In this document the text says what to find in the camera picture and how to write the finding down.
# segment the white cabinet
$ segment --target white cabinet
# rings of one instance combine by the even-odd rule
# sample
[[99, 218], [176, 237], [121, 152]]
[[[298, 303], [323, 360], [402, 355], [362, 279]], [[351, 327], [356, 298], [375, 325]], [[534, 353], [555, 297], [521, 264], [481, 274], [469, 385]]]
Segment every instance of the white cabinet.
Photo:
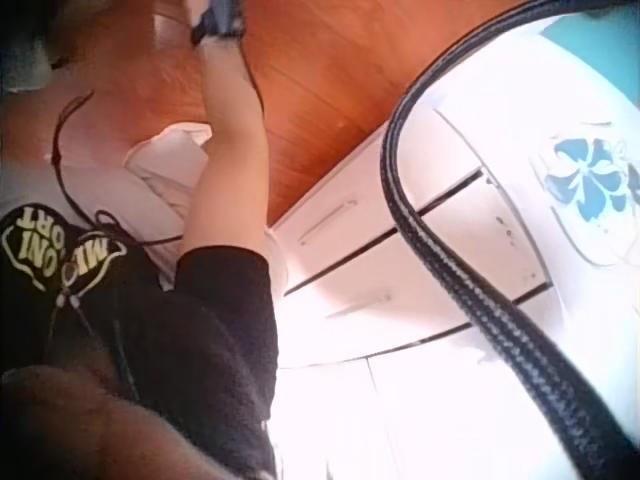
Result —
[[[559, 308], [552, 291], [524, 307], [532, 316]], [[475, 328], [369, 362], [402, 480], [576, 478], [542, 414]]]
[[[545, 282], [526, 233], [484, 178], [425, 221], [508, 297]], [[286, 296], [276, 316], [281, 366], [358, 358], [467, 321], [399, 235]]]
[[[381, 145], [379, 131], [274, 227], [287, 256], [290, 288], [393, 227], [380, 183]], [[409, 118], [399, 148], [401, 180], [417, 208], [480, 166], [473, 151], [426, 105]]]
[[379, 407], [366, 361], [280, 370], [269, 422], [278, 478], [395, 480]]

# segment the white furniture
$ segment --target white furniture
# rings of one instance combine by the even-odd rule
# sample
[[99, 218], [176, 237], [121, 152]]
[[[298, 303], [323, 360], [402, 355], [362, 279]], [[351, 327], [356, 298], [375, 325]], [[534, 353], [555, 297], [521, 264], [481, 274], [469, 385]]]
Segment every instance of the white furniture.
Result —
[[[522, 305], [636, 444], [638, 131], [637, 107], [590, 67], [509, 34], [427, 92], [399, 152], [427, 224]], [[575, 478], [515, 376], [393, 229], [380, 136], [275, 227], [291, 270], [281, 367], [367, 362], [401, 480]]]

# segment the hand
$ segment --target hand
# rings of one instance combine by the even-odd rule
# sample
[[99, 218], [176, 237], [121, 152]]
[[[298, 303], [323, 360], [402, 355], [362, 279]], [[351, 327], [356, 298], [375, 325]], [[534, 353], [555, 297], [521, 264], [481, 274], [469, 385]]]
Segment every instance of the hand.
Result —
[[192, 26], [200, 22], [200, 17], [209, 8], [210, 1], [212, 0], [184, 0], [184, 7]]

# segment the black wire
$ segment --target black wire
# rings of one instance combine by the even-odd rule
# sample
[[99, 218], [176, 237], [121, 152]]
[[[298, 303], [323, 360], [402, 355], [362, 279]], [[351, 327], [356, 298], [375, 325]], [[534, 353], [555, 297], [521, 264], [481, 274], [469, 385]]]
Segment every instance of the black wire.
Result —
[[549, 16], [628, 1], [536, 0], [478, 27], [438, 57], [400, 100], [381, 153], [381, 181], [398, 231], [470, 321], [518, 376], [584, 478], [640, 478], [637, 448], [605, 403], [562, 352], [522, 311], [473, 270], [424, 223], [398, 173], [402, 128], [438, 78], [477, 48], [520, 25]]
[[[109, 237], [111, 240], [123, 243], [127, 246], [134, 247], [153, 247], [158, 245], [165, 245], [168, 243], [173, 243], [182, 240], [182, 235], [176, 235], [173, 237], [161, 238], [158, 240], [145, 240], [140, 241], [136, 240], [130, 235], [123, 235], [121, 232], [124, 232], [124, 228], [120, 225], [120, 222], [116, 219], [116, 217], [106, 210], [98, 210], [95, 214], [95, 217], [92, 219], [80, 205], [74, 200], [74, 198], [67, 191], [66, 185], [64, 183], [64, 178], [62, 177], [62, 153], [60, 152], [60, 134], [62, 132], [62, 128], [67, 123], [69, 118], [77, 112], [80, 108], [89, 102], [93, 98], [95, 92], [90, 92], [87, 95], [80, 96], [74, 98], [69, 102], [58, 117], [58, 122], [56, 124], [56, 128], [53, 134], [53, 147], [51, 151], [51, 165], [53, 166], [56, 181], [58, 182], [58, 186], [64, 196], [65, 200], [71, 207], [71, 209], [78, 215], [84, 222], [86, 222], [91, 228], [94, 228], [105, 236]], [[107, 217], [110, 222], [106, 223], [102, 221], [102, 217]]]

